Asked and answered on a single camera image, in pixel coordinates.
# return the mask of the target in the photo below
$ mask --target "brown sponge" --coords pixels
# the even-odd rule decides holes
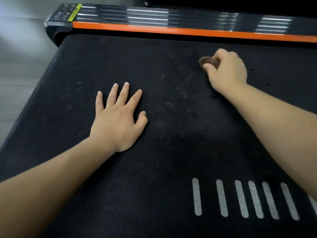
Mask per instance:
[[[220,65],[220,59],[218,58],[213,58],[213,57],[210,57],[210,56],[207,56],[207,57],[202,57],[198,60],[198,63],[200,65],[200,67],[204,69],[203,65],[205,63],[210,63],[211,65],[213,65],[216,69],[219,68],[219,65]]]

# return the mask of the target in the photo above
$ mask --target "orange trim strip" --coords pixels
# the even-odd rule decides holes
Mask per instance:
[[[289,35],[289,34],[285,34],[285,35],[262,34],[262,33],[230,32],[230,31],[216,31],[216,30],[176,28],[176,27],[143,27],[143,26],[129,26],[126,24],[108,24],[108,23],[79,22],[79,21],[74,21],[73,27],[83,28],[83,29],[101,29],[101,30],[128,31],[128,32],[163,33],[163,34],[179,34],[179,35],[190,35],[190,36],[230,37],[230,38],[317,43],[317,36],[302,36],[302,35]]]

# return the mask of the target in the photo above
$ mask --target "yellow sticker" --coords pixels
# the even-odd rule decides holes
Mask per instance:
[[[73,13],[70,15],[69,19],[67,21],[73,21],[77,13],[79,12],[82,4],[78,4]]]

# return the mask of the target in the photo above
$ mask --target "treadmill belt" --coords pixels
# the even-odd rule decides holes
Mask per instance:
[[[316,50],[204,40],[64,39],[0,151],[0,180],[88,137],[97,91],[106,100],[115,82],[129,82],[130,96],[143,90],[135,118],[145,110],[149,123],[132,148],[83,184],[42,237],[316,235],[314,202],[198,65],[218,48],[235,51],[249,84],[316,112]]]

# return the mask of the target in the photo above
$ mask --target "gray tile floor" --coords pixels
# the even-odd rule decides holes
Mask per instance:
[[[54,56],[44,21],[63,2],[142,6],[144,0],[0,0],[0,146]]]

